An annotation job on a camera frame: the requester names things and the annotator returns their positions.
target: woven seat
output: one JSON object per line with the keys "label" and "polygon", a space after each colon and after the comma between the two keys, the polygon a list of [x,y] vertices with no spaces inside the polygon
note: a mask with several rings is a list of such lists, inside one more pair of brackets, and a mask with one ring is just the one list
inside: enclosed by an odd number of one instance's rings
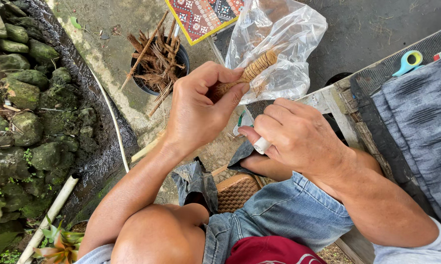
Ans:
{"label": "woven seat", "polygon": [[233,213],[262,187],[256,176],[237,174],[217,186],[218,213]]}

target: person's left hand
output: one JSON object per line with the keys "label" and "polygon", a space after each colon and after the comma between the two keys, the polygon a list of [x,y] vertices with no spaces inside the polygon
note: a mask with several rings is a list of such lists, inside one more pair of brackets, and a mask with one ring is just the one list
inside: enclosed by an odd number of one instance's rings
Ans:
{"label": "person's left hand", "polygon": [[206,62],[176,81],[165,142],[183,155],[212,142],[227,125],[240,99],[249,90],[249,84],[235,85],[215,104],[206,93],[219,82],[238,80],[242,72],[242,68],[228,69]]}

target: sleeve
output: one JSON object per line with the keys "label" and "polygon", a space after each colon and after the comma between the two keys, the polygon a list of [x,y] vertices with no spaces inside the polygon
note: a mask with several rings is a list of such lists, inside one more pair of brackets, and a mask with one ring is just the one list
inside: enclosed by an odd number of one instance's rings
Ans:
{"label": "sleeve", "polygon": [[110,264],[113,248],[114,244],[100,246],[87,253],[74,264]]}
{"label": "sleeve", "polygon": [[374,264],[390,263],[424,263],[441,264],[441,224],[431,218],[439,228],[439,236],[434,242],[419,248],[398,248],[373,245],[375,249]]}

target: black mat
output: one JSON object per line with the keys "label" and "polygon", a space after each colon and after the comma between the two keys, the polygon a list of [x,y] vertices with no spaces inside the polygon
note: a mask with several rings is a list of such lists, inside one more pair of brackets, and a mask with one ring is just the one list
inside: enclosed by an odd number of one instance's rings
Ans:
{"label": "black mat", "polygon": [[[328,30],[310,64],[309,93],[334,75],[356,72],[441,29],[441,0],[300,0],[326,17]],[[231,30],[217,34],[225,57]],[[253,117],[266,102],[248,105]]]}

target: hand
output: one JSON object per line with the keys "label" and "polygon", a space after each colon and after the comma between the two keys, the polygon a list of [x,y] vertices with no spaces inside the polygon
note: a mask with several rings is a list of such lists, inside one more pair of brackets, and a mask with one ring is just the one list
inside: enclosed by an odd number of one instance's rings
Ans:
{"label": "hand", "polygon": [[218,82],[238,80],[242,72],[242,68],[232,70],[206,62],[176,81],[166,143],[188,155],[212,142],[227,125],[240,99],[249,90],[249,84],[235,85],[215,104],[206,97],[206,93],[215,89]]}
{"label": "hand", "polygon": [[326,180],[346,174],[355,152],[335,135],[315,108],[279,98],[255,120],[255,127],[238,129],[254,144],[261,136],[272,143],[265,152],[271,159],[302,173]]}

